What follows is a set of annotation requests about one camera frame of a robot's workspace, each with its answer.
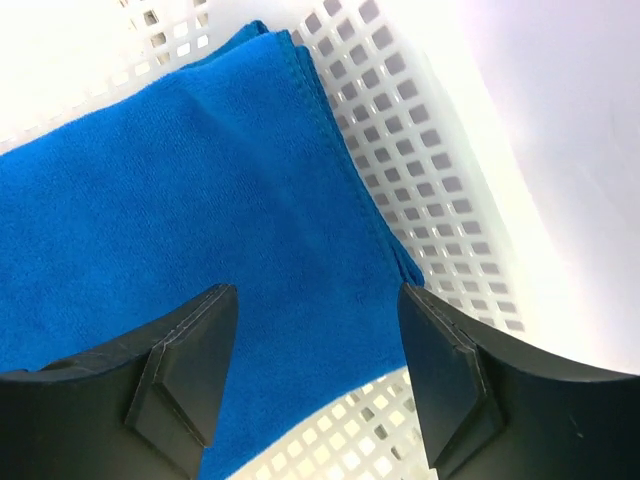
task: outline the white plastic basket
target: white plastic basket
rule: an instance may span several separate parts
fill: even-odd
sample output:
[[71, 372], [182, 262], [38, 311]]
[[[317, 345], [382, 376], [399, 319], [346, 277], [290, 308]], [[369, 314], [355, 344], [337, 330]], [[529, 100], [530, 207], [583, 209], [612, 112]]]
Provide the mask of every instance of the white plastic basket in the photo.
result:
[[[623, 3], [603, 18], [596, 0], [579, 11], [551, 0], [5, 3], [0, 153], [260, 18], [311, 49], [363, 182], [434, 292], [528, 342], [639, 372], [628, 338], [640, 327], [626, 319], [640, 267], [628, 213], [640, 196], [640, 67], [624, 58], [640, 44], [640, 12]], [[576, 62], [589, 47], [591, 63]], [[584, 85], [589, 75], [598, 82]], [[237, 478], [430, 475], [399, 371], [316, 413]]]

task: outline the white surface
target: white surface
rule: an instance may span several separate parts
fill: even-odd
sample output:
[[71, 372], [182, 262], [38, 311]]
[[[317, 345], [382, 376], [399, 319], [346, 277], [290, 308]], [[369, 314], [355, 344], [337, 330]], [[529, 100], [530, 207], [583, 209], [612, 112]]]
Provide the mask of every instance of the white surface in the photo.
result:
[[[3, 4], [0, 152], [202, 58], [254, 18], [296, 30], [361, 177], [436, 293], [552, 351], [640, 372], [632, 316], [640, 8], [625, 0], [579, 8], [550, 0], [377, 2]], [[401, 376], [385, 382], [400, 385]], [[362, 401], [374, 402], [387, 386], [367, 387]], [[361, 405], [340, 402], [345, 419], [365, 421]], [[353, 457], [340, 449], [320, 465], [301, 435], [332, 408], [238, 478], [426, 478], [419, 445], [400, 458], [392, 453], [417, 428], [415, 414], [402, 409], [377, 414], [388, 436], [374, 432], [376, 453], [357, 453], [360, 470], [349, 470]], [[402, 427], [394, 412], [406, 414]], [[367, 425], [363, 431], [377, 426]], [[338, 421], [331, 431], [350, 438], [345, 428]], [[330, 444], [321, 433], [318, 441]], [[295, 442], [302, 451], [293, 455]], [[281, 452], [286, 466], [278, 470]], [[386, 477], [375, 466], [383, 457], [392, 465]], [[300, 467], [306, 460], [311, 476]]]

